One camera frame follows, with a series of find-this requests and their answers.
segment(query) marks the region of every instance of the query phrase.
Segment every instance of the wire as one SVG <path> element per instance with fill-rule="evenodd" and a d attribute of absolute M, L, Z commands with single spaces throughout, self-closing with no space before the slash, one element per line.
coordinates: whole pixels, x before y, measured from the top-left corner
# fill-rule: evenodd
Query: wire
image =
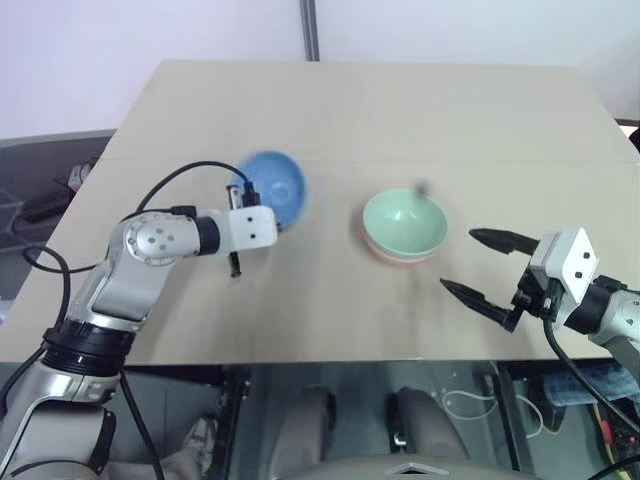
<path fill-rule="evenodd" d="M 467 417 L 464 415 L 458 415 L 457 413 L 451 411 L 451 409 L 449 408 L 449 404 L 451 402 L 449 402 L 448 400 L 451 395 L 462 395 L 464 397 L 473 398 L 474 400 L 481 400 L 483 402 L 488 402 L 490 400 L 493 400 L 493 404 L 484 413 L 481 413 L 480 415 L 473 415 L 473 416 Z M 498 406 L 498 402 L 496 402 L 496 397 L 493 397 L 493 396 L 483 397 L 482 395 L 476 395 L 475 393 L 465 392 L 464 390 L 449 390 L 447 393 L 445 393 L 442 396 L 442 407 L 444 408 L 445 412 L 447 412 L 451 417 L 457 420 L 480 420 L 481 418 L 488 417 L 491 414 L 491 412 L 493 412 L 496 409 L 497 406 Z"/>
<path fill-rule="evenodd" d="M 167 183 L 169 183 L 171 180 L 173 180 L 174 178 L 176 178 L 178 175 L 191 170 L 193 168 L 196 167 L 220 167 L 220 168 L 226 168 L 227 170 L 231 170 L 233 173 L 235 173 L 236 175 L 238 175 L 240 178 L 242 178 L 242 180 L 245 183 L 251 183 L 251 181 L 249 180 L 249 177 L 247 177 L 244 173 L 242 173 L 240 170 L 238 170 L 235 167 L 232 167 L 231 165 L 227 164 L 227 163 L 223 163 L 223 162 L 213 162 L 213 161 L 202 161 L 202 162 L 194 162 L 194 163 L 188 163 L 187 165 L 184 165 L 180 168 L 178 168 L 177 170 L 175 170 L 174 172 L 170 173 L 169 175 L 167 175 L 166 177 L 164 177 L 162 180 L 160 180 L 150 191 L 149 193 L 147 193 L 145 195 L 145 197 L 142 199 L 142 201 L 140 202 L 140 204 L 138 205 L 138 208 L 136 208 L 136 212 L 141 212 L 142 210 L 145 209 L 145 207 L 147 206 L 147 204 L 151 201 L 151 199 L 153 198 L 153 196 L 158 193 L 158 191 L 160 191 L 160 189 L 162 187 L 164 187 Z"/>
<path fill-rule="evenodd" d="M 24 372 L 26 372 L 27 369 L 33 365 L 33 363 L 38 360 L 43 353 L 44 348 L 39 347 L 11 374 L 7 381 L 4 382 L 2 390 L 0 390 L 0 416 L 2 418 L 7 414 L 7 396 L 9 395 L 9 391 L 13 388 L 18 379 L 24 375 Z"/>
<path fill-rule="evenodd" d="M 558 341 L 556 340 L 555 335 L 553 334 L 553 325 L 551 320 L 543 320 L 544 321 L 544 336 L 547 337 L 547 342 L 549 342 L 549 346 L 558 356 L 560 361 L 564 364 L 567 369 L 573 373 L 576 379 L 582 384 L 582 386 L 591 394 L 593 397 L 600 402 L 600 404 L 609 410 L 611 414 L 618 417 L 625 425 L 627 425 L 632 431 L 635 433 L 640 433 L 640 428 L 636 425 L 633 420 L 627 417 L 618 407 L 616 407 L 613 403 L 611 403 L 600 391 L 594 387 L 589 380 L 582 374 L 577 365 L 569 358 L 569 356 L 562 349 Z"/>
<path fill-rule="evenodd" d="M 590 476 L 587 480 L 600 480 L 601 478 L 606 477 L 607 475 L 617 472 L 618 470 L 628 467 L 629 465 L 640 462 L 640 454 L 634 455 L 629 458 L 625 458 L 624 460 L 620 460 L 619 462 L 614 463 L 613 465 L 609 465 L 607 468 L 600 470 L 595 475 Z"/>
<path fill-rule="evenodd" d="M 80 272 L 87 272 L 91 269 L 93 269 L 95 267 L 95 265 L 89 265 L 87 267 L 80 267 L 80 268 L 69 268 L 69 265 L 67 265 L 67 262 L 64 261 L 64 259 L 60 256 L 60 259 L 64 262 L 65 267 L 66 268 L 51 268 L 51 267 L 45 267 L 44 265 L 42 265 L 41 263 L 38 263 L 36 260 L 34 260 L 33 258 L 31 258 L 29 255 L 27 255 L 26 252 L 28 252 L 31 249 L 40 249 L 43 250 L 47 253 L 49 253 L 52 257 L 54 256 L 53 254 L 51 254 L 51 252 L 55 253 L 56 255 L 59 256 L 58 253 L 54 252 L 53 250 L 51 250 L 50 248 L 47 247 L 41 247 L 38 245 L 31 245 L 29 247 L 26 247 L 22 250 L 22 258 L 25 259 L 25 261 L 31 265 L 34 268 L 37 268 L 38 270 L 42 270 L 43 272 L 47 272 L 47 273 L 57 273 L 59 275 L 66 275 L 66 274 L 72 274 L 72 273 L 80 273 Z"/>
<path fill-rule="evenodd" d="M 135 398 L 133 398 L 133 392 L 131 392 L 131 387 L 129 386 L 129 382 L 127 381 L 127 376 L 125 375 L 124 370 L 120 370 L 120 387 L 122 388 L 122 393 L 124 394 L 124 398 L 127 401 L 129 410 L 131 411 L 133 421 L 135 422 L 136 427 L 138 427 L 140 437 L 142 437 L 142 441 L 144 442 L 149 455 L 151 456 L 153 471 L 156 474 L 156 478 L 158 480 L 164 480 L 164 472 L 162 471 L 162 465 L 160 464 L 158 452 L 156 452 L 156 447 L 153 445 L 153 440 L 151 440 L 151 435 L 149 435 L 147 426 L 142 419 L 142 415 L 140 414 L 140 410 L 138 409 L 136 400 Z"/>
<path fill-rule="evenodd" d="M 62 274 L 62 299 L 60 301 L 60 308 L 58 309 L 58 316 L 56 317 L 54 328 L 59 327 L 60 325 L 62 325 L 62 322 L 64 322 L 64 319 L 67 316 L 67 308 L 69 307 L 69 300 L 71 300 L 71 274 L 69 265 L 67 265 L 67 262 L 62 257 L 62 255 L 60 255 L 55 250 L 49 247 L 32 245 L 22 250 L 22 258 L 24 258 L 27 263 L 33 265 L 36 268 L 49 269 L 49 267 L 40 265 L 29 256 L 29 252 L 32 250 L 39 250 L 50 255 L 56 262 L 58 262 L 58 265 L 60 266 L 59 271 Z M 2 386 L 2 390 L 0 390 L 0 414 L 2 414 L 3 417 L 7 412 L 7 396 L 9 394 L 9 391 L 18 381 L 18 379 L 24 374 L 24 372 L 26 372 L 27 369 L 31 365 L 33 365 L 33 363 L 38 360 L 38 358 L 40 358 L 43 353 L 44 348 L 38 348 L 38 350 L 36 350 L 22 365 L 20 365 L 15 372 L 13 372 L 13 374 Z"/>
<path fill-rule="evenodd" d="M 29 256 L 29 252 L 31 250 L 40 250 L 41 252 L 45 252 L 52 256 L 55 261 L 58 262 L 58 265 L 60 265 L 60 270 L 55 270 L 49 267 L 45 267 L 44 265 L 40 265 L 37 261 Z M 22 250 L 22 258 L 24 258 L 29 265 L 33 265 L 35 268 L 44 270 L 45 272 L 55 271 L 62 274 L 62 300 L 60 301 L 58 316 L 54 324 L 55 327 L 60 326 L 67 316 L 67 308 L 69 306 L 69 301 L 71 300 L 71 270 L 69 270 L 69 265 L 67 265 L 66 260 L 62 258 L 62 255 L 60 255 L 52 248 L 44 246 L 32 245 L 30 247 L 24 248 Z"/>
<path fill-rule="evenodd" d="M 538 435 L 540 435 L 540 433 L 542 432 L 542 429 L 544 428 L 544 420 L 542 419 L 542 412 L 540 412 L 540 409 L 536 407 L 535 404 L 531 400 L 529 400 L 527 397 L 523 397 L 522 395 L 516 395 L 516 398 L 526 403 L 527 405 L 529 405 L 529 408 L 533 410 L 533 412 L 538 417 L 538 430 L 536 430 L 533 433 L 527 434 L 527 438 L 537 437 Z"/>
<path fill-rule="evenodd" d="M 493 401 L 493 404 L 487 409 L 487 411 L 485 411 L 484 413 L 481 413 L 480 415 L 473 415 L 470 417 L 467 416 L 463 416 L 463 415 L 459 415 L 453 411 L 451 411 L 451 409 L 449 408 L 449 405 L 451 404 L 451 402 L 449 401 L 449 397 L 451 395 L 462 395 L 464 397 L 468 397 L 468 398 L 473 398 L 474 400 L 481 400 L 483 402 L 488 402 L 488 401 Z M 527 434 L 527 438 L 534 438 L 537 437 L 538 435 L 540 435 L 540 433 L 542 432 L 542 429 L 544 427 L 544 421 L 542 420 L 542 413 L 540 412 L 540 410 L 538 409 L 538 407 L 536 407 L 533 402 L 531 402 L 531 400 L 529 400 L 526 397 L 523 397 L 522 395 L 516 395 L 516 398 L 522 402 L 525 402 L 536 414 L 536 416 L 538 417 L 539 420 L 539 424 L 538 424 L 538 429 L 533 432 L 533 433 L 529 433 Z M 482 396 L 482 395 L 477 395 L 475 393 L 471 393 L 471 392 L 467 392 L 464 390 L 449 390 L 447 393 L 445 393 L 442 396 L 442 407 L 444 408 L 445 412 L 447 412 L 447 414 L 457 420 L 480 420 L 482 418 L 488 417 L 498 406 L 498 402 L 496 401 L 496 397 L 494 396 Z"/>

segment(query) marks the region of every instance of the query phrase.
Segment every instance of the beige table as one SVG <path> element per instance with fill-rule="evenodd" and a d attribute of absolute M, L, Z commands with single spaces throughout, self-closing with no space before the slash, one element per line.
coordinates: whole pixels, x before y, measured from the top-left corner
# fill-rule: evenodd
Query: beige table
<path fill-rule="evenodd" d="M 261 149 L 303 167 L 304 217 L 275 247 L 241 255 L 239 283 L 226 258 L 176 266 L 129 363 L 552 358 L 539 320 L 508 334 L 440 286 L 508 305 L 527 257 L 484 248 L 471 227 L 584 226 L 600 272 L 640 285 L 640 159 L 578 75 L 555 67 L 165 63 L 49 245 L 72 266 L 95 262 L 161 177 Z M 153 206 L 224 208 L 228 178 L 186 174 Z M 360 209 L 422 179 L 451 218 L 449 241 L 417 267 L 381 264 L 362 245 Z M 56 276 L 30 274 L 0 327 L 1 360 L 35 348 L 59 291 Z M 571 356 L 606 355 L 566 329 L 559 339 Z"/>

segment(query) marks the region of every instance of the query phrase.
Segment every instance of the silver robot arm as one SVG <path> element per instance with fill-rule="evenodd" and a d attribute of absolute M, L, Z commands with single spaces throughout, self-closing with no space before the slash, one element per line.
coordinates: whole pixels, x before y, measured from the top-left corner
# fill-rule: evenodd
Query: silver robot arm
<path fill-rule="evenodd" d="M 229 255 L 276 240 L 276 220 L 265 206 L 226 212 L 177 207 L 122 221 L 64 322 L 45 333 L 44 355 L 12 392 L 0 426 L 0 478 L 93 478 L 106 461 L 104 454 L 96 458 L 94 444 L 108 421 L 96 406 L 113 396 L 135 334 L 171 268 L 182 258 Z M 76 408 L 52 411 L 50 400 Z M 50 440 L 64 441 L 43 442 L 44 425 L 55 431 Z M 84 477 L 78 476 L 80 464 Z"/>
<path fill-rule="evenodd" d="M 504 230 L 475 229 L 472 237 L 502 253 L 531 255 L 508 310 L 487 302 L 471 288 L 441 280 L 466 306 L 512 332 L 523 312 L 588 335 L 611 352 L 640 382 L 640 292 L 618 280 L 593 279 L 598 259 L 583 228 L 550 232 L 541 240 Z"/>

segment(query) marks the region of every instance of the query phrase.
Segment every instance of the black cable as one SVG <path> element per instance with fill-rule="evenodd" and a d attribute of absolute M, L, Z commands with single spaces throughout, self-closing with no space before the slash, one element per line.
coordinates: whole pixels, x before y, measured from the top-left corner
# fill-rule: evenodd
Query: black cable
<path fill-rule="evenodd" d="M 560 361 L 564 364 L 567 369 L 576 377 L 578 382 L 582 384 L 582 386 L 591 394 L 593 397 L 609 412 L 616 417 L 618 417 L 622 422 L 625 423 L 631 430 L 636 433 L 640 433 L 640 428 L 638 425 L 633 422 L 629 417 L 627 417 L 618 407 L 616 407 L 613 403 L 611 403 L 602 393 L 598 391 L 596 387 L 594 387 L 589 380 L 582 374 L 578 366 L 569 358 L 569 356 L 562 349 L 558 341 L 556 340 L 555 335 L 553 334 L 553 323 L 551 320 L 543 320 L 544 322 L 544 336 L 547 337 L 547 342 L 549 342 L 549 346 L 558 356 Z"/>
<path fill-rule="evenodd" d="M 162 471 L 162 465 L 160 464 L 160 458 L 158 457 L 158 452 L 156 452 L 156 447 L 153 445 L 153 441 L 151 440 L 151 435 L 149 435 L 149 431 L 147 430 L 147 426 L 142 419 L 142 415 L 140 414 L 140 410 L 138 409 L 138 405 L 136 404 L 135 398 L 133 398 L 133 393 L 131 392 L 131 387 L 129 387 L 129 382 L 127 381 L 127 377 L 124 373 L 124 370 L 120 371 L 120 387 L 122 387 L 122 393 L 124 394 L 124 398 L 127 401 L 127 405 L 129 406 L 129 410 L 131 411 L 131 416 L 133 417 L 133 421 L 138 427 L 138 432 L 140 432 L 140 436 L 142 437 L 142 441 L 144 442 L 147 450 L 149 451 L 149 455 L 151 456 L 153 471 L 156 474 L 156 478 L 158 480 L 164 480 L 164 472 Z"/>
<path fill-rule="evenodd" d="M 45 267 L 44 265 L 40 265 L 37 261 L 29 256 L 29 252 L 31 252 L 32 250 L 39 250 L 52 256 L 54 260 L 58 262 L 60 270 L 55 270 L 49 267 Z M 71 270 L 69 270 L 69 265 L 67 265 L 67 262 L 62 257 L 62 255 L 49 247 L 32 245 L 23 249 L 21 253 L 22 258 L 24 258 L 30 265 L 33 265 L 34 267 L 41 270 L 51 270 L 62 274 L 62 299 L 60 301 L 60 308 L 58 309 L 58 316 L 56 317 L 56 322 L 54 324 L 55 327 L 59 327 L 60 325 L 62 325 L 62 322 L 64 322 L 64 319 L 67 316 L 67 308 L 69 307 L 69 301 L 71 300 Z M 13 374 L 2 386 L 2 390 L 0 390 L 0 414 L 2 414 L 3 417 L 7 412 L 7 395 L 9 394 L 9 390 L 11 390 L 18 379 L 24 374 L 24 372 L 26 372 L 27 369 L 38 358 L 40 358 L 43 353 L 44 348 L 38 348 L 38 350 L 36 350 L 33 355 L 31 355 L 22 365 L 18 367 L 15 372 L 13 372 Z"/>
<path fill-rule="evenodd" d="M 617 472 L 618 470 L 621 470 L 624 467 L 628 467 L 632 463 L 636 463 L 636 462 L 640 462 L 640 455 L 634 455 L 632 457 L 620 460 L 619 462 L 613 463 L 609 465 L 607 468 L 600 470 L 595 475 L 590 476 L 587 480 L 600 480 L 601 478 L 604 478 L 607 475 L 613 472 Z"/>
<path fill-rule="evenodd" d="M 4 418 L 7 414 L 7 396 L 9 395 L 9 391 L 13 388 L 18 379 L 24 375 L 24 372 L 33 365 L 33 363 L 40 358 L 40 356 L 44 353 L 44 348 L 39 347 L 29 358 L 27 358 L 22 365 L 20 365 L 4 382 L 2 385 L 2 390 L 0 390 L 0 417 Z"/>
<path fill-rule="evenodd" d="M 53 268 L 45 267 L 44 265 L 40 265 L 37 261 L 29 256 L 29 252 L 31 250 L 40 250 L 41 252 L 45 252 L 51 255 L 58 265 L 60 265 L 60 270 L 56 270 Z M 30 247 L 26 247 L 22 250 L 22 258 L 29 264 L 38 268 L 40 270 L 44 270 L 45 272 L 55 272 L 62 274 L 62 300 L 60 302 L 60 308 L 58 309 L 58 317 L 56 318 L 56 322 L 54 324 L 55 327 L 62 325 L 65 317 L 67 316 L 67 308 L 69 306 L 69 301 L 71 300 L 71 270 L 69 269 L 69 265 L 66 260 L 62 258 L 58 252 L 49 247 L 44 246 L 36 246 L 32 245 Z"/>
<path fill-rule="evenodd" d="M 147 193 L 145 195 L 145 197 L 142 199 L 142 201 L 140 202 L 140 205 L 138 205 L 138 208 L 136 208 L 136 212 L 141 212 L 142 210 L 145 209 L 145 207 L 147 206 L 147 204 L 151 201 L 151 199 L 153 198 L 153 196 L 158 193 L 158 191 L 164 187 L 167 183 L 169 183 L 171 180 L 173 180 L 174 178 L 176 178 L 178 175 L 180 175 L 181 173 L 184 173 L 188 170 L 191 170 L 193 168 L 196 167 L 220 167 L 220 168 L 226 168 L 227 170 L 231 170 L 233 173 L 235 173 L 236 175 L 238 175 L 240 178 L 242 178 L 242 180 L 245 183 L 251 183 L 251 181 L 249 180 L 249 178 L 242 173 L 240 170 L 238 170 L 237 168 L 227 164 L 227 163 L 223 163 L 223 162 L 213 162 L 213 161 L 202 161 L 202 162 L 194 162 L 194 163 L 189 163 L 187 165 L 184 165 L 183 167 L 178 168 L 177 170 L 175 170 L 174 172 L 170 173 L 169 175 L 167 175 L 166 177 L 164 177 L 162 180 L 160 180 L 150 191 L 149 193 Z"/>

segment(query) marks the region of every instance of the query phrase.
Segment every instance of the shoe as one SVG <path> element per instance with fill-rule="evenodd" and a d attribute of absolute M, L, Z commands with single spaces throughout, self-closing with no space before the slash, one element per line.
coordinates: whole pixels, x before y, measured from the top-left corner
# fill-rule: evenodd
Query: shoe
<path fill-rule="evenodd" d="M 538 407 L 542 414 L 542 424 L 549 430 L 550 433 L 558 433 L 564 420 L 564 415 L 567 411 L 567 407 L 556 407 L 552 404 L 544 393 L 544 386 L 542 379 L 534 379 L 529 382 L 529 389 L 527 391 L 529 400 Z M 533 417 L 535 422 L 538 422 L 537 417 Z"/>
<path fill-rule="evenodd" d="M 217 429 L 218 422 L 215 418 L 200 417 L 184 439 L 184 448 L 197 452 L 196 461 L 202 475 L 206 475 L 213 463 L 213 446 Z"/>

